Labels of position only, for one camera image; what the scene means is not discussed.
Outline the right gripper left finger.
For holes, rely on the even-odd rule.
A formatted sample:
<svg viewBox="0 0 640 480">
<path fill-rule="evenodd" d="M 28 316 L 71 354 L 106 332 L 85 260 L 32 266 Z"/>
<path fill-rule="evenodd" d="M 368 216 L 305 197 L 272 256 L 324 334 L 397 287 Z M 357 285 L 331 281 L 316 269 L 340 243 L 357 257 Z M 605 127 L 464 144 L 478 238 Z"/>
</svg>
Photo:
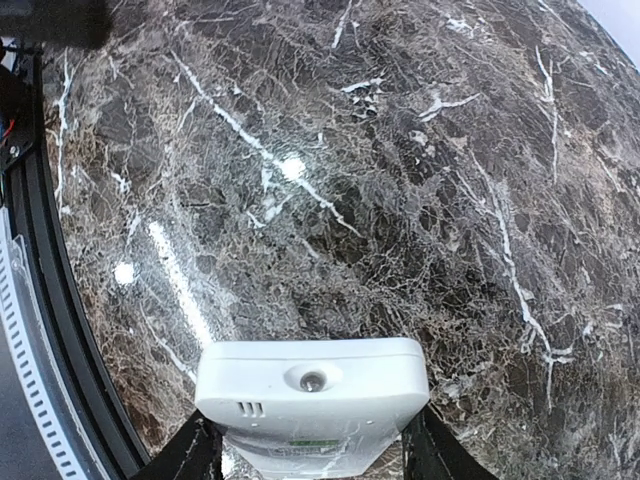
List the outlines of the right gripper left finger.
<svg viewBox="0 0 640 480">
<path fill-rule="evenodd" d="M 222 480 L 223 436 L 196 410 L 133 480 Z"/>
</svg>

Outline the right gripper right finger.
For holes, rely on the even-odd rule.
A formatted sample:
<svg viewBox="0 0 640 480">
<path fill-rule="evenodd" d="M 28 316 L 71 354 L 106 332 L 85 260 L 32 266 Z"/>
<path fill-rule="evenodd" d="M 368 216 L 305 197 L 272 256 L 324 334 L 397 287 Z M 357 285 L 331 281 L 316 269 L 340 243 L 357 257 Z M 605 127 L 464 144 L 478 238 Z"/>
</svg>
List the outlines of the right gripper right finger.
<svg viewBox="0 0 640 480">
<path fill-rule="evenodd" d="M 404 480 L 497 480 L 427 404 L 402 432 Z"/>
</svg>

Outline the white remote control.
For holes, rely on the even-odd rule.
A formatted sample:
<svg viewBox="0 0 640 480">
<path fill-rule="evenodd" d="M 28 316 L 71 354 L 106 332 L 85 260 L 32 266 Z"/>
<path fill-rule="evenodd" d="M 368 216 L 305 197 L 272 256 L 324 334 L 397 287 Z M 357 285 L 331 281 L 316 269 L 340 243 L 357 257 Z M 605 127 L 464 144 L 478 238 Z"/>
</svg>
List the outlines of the white remote control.
<svg viewBox="0 0 640 480">
<path fill-rule="evenodd" d="M 363 474 L 430 398 L 409 338 L 214 342 L 196 408 L 265 479 Z"/>
</svg>

